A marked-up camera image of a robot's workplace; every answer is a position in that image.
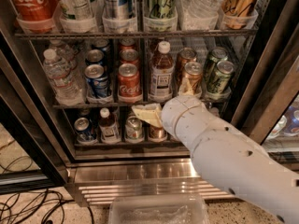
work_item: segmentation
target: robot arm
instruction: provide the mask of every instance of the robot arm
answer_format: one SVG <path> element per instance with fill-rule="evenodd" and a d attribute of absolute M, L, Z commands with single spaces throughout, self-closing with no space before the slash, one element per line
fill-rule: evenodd
<path fill-rule="evenodd" d="M 206 181 L 284 223 L 299 223 L 299 174 L 273 161 L 193 96 L 167 102 L 161 118 L 164 128 L 190 151 L 194 169 Z"/>

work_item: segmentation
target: bottle label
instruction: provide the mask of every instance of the bottle label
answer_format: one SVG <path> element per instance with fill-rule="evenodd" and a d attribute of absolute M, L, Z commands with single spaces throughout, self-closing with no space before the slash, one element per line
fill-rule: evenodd
<path fill-rule="evenodd" d="M 168 95 L 171 93 L 171 80 L 174 68 L 156 69 L 152 68 L 150 93 L 152 95 Z"/>
<path fill-rule="evenodd" d="M 100 127 L 103 138 L 107 141 L 116 141 L 120 138 L 120 133 L 117 127 L 117 123 L 115 122 L 111 126 L 108 127 Z"/>

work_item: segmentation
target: refrigerator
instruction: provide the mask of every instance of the refrigerator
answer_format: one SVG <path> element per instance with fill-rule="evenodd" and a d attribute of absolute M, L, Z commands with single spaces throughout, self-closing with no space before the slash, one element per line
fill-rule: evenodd
<path fill-rule="evenodd" d="M 205 45 L 203 61 L 211 47 L 226 47 L 230 60 L 237 64 L 231 95 L 206 103 L 217 108 L 222 119 L 263 145 L 299 91 L 298 18 L 294 15 L 298 14 L 298 1 L 259 0 L 256 7 L 259 17 L 251 29 L 182 31 L 177 28 L 162 34 L 142 31 L 142 0 L 136 0 L 137 32 L 37 35 L 16 29 L 13 25 L 16 9 L 10 0 L 2 0 L 0 120 L 39 169 L 5 174 L 6 182 L 0 183 L 4 187 L 0 188 L 1 193 L 64 186 L 80 206 L 108 206 L 116 197 L 152 194 L 200 193 L 204 199 L 233 197 L 202 179 L 192 167 L 188 149 L 170 135 L 163 142 L 151 142 L 145 124 L 143 142 L 125 142 L 124 122 L 131 105 L 119 102 L 117 97 L 109 106 L 120 110 L 121 141 L 113 145 L 79 144 L 74 130 L 78 110 L 91 108 L 98 112 L 107 105 L 59 105 L 42 67 L 42 52 L 51 39 L 75 42 L 106 38 L 117 51 L 120 39 L 133 38 L 146 67 L 148 43 L 154 37 L 163 36 L 183 47 L 192 38 L 204 41 L 199 45 Z M 138 104 L 147 105 L 151 103 L 146 91 L 147 73 L 142 77 L 144 97 Z M 289 137 L 280 139 L 295 144 L 299 141 L 298 136 L 291 141 Z M 295 151 L 290 162 L 281 159 L 284 150 L 279 151 L 279 157 L 277 151 L 269 148 L 269 152 L 274 159 L 297 170 Z"/>

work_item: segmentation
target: white bottle cap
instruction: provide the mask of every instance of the white bottle cap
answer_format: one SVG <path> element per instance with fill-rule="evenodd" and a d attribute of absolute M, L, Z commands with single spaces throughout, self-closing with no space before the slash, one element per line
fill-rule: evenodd
<path fill-rule="evenodd" d="M 100 111 L 100 115 L 102 118 L 107 118 L 110 115 L 110 112 L 107 108 L 102 108 Z"/>
<path fill-rule="evenodd" d="M 53 45 L 58 45 L 62 42 L 62 40 L 50 40 L 50 43 Z"/>
<path fill-rule="evenodd" d="M 162 54 L 168 53 L 170 51 L 170 43 L 168 41 L 161 41 L 161 42 L 159 42 L 158 50 Z"/>
<path fill-rule="evenodd" d="M 44 51 L 44 57 L 47 60 L 54 60 L 56 58 L 56 51 L 54 49 L 46 49 Z"/>

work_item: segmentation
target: floor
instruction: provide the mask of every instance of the floor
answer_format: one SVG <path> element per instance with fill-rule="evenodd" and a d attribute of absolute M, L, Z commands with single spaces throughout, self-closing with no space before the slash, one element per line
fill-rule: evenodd
<path fill-rule="evenodd" d="M 39 167 L 0 124 L 0 174 L 34 169 Z M 262 209 L 239 200 L 206 201 L 206 209 L 209 224 L 280 223 Z M 0 224 L 15 223 L 112 224 L 109 223 L 109 209 L 79 207 L 65 188 L 0 195 Z"/>

